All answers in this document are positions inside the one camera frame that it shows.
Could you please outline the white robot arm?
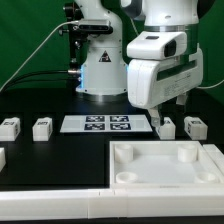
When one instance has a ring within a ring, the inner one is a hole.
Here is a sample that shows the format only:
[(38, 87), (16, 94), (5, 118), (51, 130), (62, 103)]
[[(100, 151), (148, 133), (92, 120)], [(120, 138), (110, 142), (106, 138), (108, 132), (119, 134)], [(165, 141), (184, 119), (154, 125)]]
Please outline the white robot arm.
[[(87, 29), (87, 58), (77, 91), (92, 98), (127, 95), (146, 109), (155, 127), (162, 125), (158, 106), (202, 82), (203, 54), (197, 41), (198, 0), (119, 0), (123, 12), (144, 22), (144, 29), (122, 47), (123, 24), (102, 0), (74, 0)], [(131, 59), (126, 63), (122, 53)]]

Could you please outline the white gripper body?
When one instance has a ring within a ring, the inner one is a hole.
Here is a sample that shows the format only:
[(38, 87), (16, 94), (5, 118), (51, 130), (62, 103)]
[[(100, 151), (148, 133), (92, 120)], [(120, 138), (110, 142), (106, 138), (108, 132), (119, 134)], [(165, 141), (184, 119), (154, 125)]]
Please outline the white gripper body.
[(132, 106), (150, 109), (199, 86), (203, 79), (203, 53), (197, 48), (189, 62), (133, 59), (128, 66), (128, 100)]

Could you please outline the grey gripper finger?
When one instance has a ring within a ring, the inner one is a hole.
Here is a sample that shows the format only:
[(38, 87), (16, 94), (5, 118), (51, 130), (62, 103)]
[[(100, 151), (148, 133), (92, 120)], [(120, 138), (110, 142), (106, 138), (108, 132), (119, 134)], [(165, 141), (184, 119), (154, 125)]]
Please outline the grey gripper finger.
[(187, 93), (180, 94), (176, 99), (176, 104), (177, 105), (185, 105), (186, 101), (187, 101), (187, 98), (188, 98)]
[(150, 108), (148, 112), (151, 117), (151, 125), (153, 127), (160, 127), (163, 125), (163, 118), (160, 114), (160, 110), (157, 107)]

